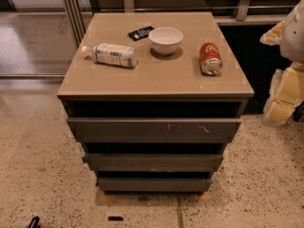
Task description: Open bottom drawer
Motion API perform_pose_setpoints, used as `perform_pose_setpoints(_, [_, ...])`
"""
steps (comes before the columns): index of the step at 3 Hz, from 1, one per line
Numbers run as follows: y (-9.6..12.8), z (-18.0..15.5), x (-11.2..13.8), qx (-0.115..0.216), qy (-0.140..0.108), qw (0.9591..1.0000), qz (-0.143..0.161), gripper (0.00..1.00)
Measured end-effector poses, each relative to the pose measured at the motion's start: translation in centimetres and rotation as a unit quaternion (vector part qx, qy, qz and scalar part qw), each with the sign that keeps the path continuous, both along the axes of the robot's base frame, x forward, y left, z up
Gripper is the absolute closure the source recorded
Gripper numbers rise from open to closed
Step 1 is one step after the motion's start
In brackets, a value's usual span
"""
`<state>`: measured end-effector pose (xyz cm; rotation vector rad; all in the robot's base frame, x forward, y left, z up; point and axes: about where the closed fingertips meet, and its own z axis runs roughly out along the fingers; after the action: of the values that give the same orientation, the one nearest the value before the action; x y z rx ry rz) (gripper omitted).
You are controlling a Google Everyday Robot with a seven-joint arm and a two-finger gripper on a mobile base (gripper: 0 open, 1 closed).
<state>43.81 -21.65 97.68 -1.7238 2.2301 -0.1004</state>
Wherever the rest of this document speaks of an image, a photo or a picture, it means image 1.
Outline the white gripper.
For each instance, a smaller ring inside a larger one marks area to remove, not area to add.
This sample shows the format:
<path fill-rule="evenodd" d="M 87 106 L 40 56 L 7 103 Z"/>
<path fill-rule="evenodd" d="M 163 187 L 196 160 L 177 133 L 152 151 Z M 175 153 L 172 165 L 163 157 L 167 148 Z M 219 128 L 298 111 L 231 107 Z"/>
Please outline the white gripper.
<path fill-rule="evenodd" d="M 267 46 L 280 44 L 280 53 L 293 62 L 304 62 L 304 0 L 294 7 L 285 21 L 264 33 L 259 42 Z"/>

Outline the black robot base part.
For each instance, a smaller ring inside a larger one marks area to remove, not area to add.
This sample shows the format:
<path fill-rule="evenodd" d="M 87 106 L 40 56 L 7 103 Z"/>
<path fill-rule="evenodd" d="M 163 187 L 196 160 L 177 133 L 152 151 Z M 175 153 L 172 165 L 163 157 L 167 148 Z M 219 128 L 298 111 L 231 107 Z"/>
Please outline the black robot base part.
<path fill-rule="evenodd" d="M 293 120 L 297 123 L 304 120 L 304 102 L 295 110 Z"/>

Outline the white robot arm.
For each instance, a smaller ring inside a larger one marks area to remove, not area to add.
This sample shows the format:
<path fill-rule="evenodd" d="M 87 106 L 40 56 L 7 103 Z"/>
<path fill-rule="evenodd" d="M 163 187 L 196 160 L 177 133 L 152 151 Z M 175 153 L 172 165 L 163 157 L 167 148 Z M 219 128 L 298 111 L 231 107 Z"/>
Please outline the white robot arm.
<path fill-rule="evenodd" d="M 292 63 L 273 75 L 269 99 L 263 109 L 263 123 L 285 124 L 304 102 L 304 0 L 287 17 L 260 37 L 264 45 L 279 45 L 280 55 Z"/>

